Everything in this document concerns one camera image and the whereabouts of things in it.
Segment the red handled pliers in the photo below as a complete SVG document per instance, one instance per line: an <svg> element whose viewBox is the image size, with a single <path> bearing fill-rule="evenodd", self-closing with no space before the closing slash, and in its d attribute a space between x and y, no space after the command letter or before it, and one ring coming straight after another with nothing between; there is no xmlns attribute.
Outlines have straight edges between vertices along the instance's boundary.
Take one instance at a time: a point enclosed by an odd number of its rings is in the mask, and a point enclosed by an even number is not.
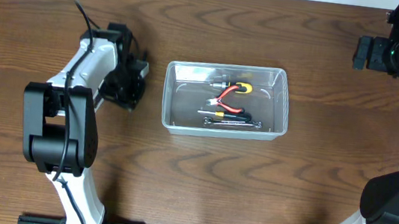
<svg viewBox="0 0 399 224"><path fill-rule="evenodd" d="M225 89L221 94L219 94L217 97L213 97L210 99L206 100L206 104L208 106L219 106L222 109L226 110L226 112L232 112L232 113L244 113L244 109L240 107L233 107L230 106L227 102L225 102L225 99L230 99L229 95L233 94L237 90L237 86L232 85L231 87Z"/></svg>

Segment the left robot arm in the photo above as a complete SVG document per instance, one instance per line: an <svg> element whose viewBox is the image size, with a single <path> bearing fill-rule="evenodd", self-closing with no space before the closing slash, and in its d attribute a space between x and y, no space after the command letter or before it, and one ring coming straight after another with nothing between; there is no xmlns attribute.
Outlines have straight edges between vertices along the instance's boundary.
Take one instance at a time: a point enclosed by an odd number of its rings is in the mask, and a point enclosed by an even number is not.
<svg viewBox="0 0 399 224"><path fill-rule="evenodd" d="M66 216L19 216L17 224L108 224L91 167L97 154L95 113L106 101L132 111L144 95L149 64L131 52L125 24L89 23L68 64L23 95L22 152L52 182Z"/></svg>

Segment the slim black yellow screwdriver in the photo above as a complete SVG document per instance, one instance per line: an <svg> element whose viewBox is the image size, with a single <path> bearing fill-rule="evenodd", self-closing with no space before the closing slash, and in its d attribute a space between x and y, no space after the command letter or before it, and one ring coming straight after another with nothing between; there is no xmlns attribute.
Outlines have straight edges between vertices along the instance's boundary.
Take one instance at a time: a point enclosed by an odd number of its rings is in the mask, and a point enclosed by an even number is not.
<svg viewBox="0 0 399 224"><path fill-rule="evenodd" d="M246 113L233 113L233 112L220 112L220 111L207 111L207 110L198 110L199 114L202 115L212 115L219 118L231 119L232 121L245 121L248 122L252 119L250 114Z"/></svg>

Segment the silver combination wrench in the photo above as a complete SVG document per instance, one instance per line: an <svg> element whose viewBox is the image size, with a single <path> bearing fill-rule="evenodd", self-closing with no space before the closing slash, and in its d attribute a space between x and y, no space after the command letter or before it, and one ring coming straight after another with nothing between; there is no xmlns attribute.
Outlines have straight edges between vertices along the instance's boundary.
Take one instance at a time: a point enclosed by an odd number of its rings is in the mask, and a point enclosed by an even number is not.
<svg viewBox="0 0 399 224"><path fill-rule="evenodd" d="M219 125L219 126L226 126L226 127L251 127L251 128L262 128L263 125L261 122L253 122L253 121L232 121L232 120L219 120L213 119L211 117L205 117L203 119L203 124L205 125Z"/></svg>

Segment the stubby yellow black screwdriver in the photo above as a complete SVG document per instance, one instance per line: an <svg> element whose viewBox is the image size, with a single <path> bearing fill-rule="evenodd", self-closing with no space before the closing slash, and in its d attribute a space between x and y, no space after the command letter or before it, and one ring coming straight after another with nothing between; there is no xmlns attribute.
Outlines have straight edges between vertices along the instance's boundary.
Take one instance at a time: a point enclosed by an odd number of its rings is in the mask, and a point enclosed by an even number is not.
<svg viewBox="0 0 399 224"><path fill-rule="evenodd" d="M252 92L253 86L251 84L248 84L247 82L211 82L210 87L213 87L215 89L221 89L221 91L224 91L225 89L231 87L232 85L237 86L237 90L235 91L236 93L241 93L241 94L250 94Z"/></svg>

